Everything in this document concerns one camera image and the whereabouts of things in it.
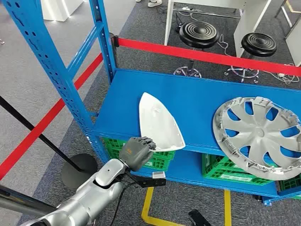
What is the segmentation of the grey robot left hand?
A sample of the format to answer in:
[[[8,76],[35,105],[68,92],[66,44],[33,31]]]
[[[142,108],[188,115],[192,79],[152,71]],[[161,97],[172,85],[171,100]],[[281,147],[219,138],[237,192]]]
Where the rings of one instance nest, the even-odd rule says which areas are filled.
[[[156,144],[148,137],[131,137],[119,152],[119,159],[132,171],[138,171],[152,157]]]

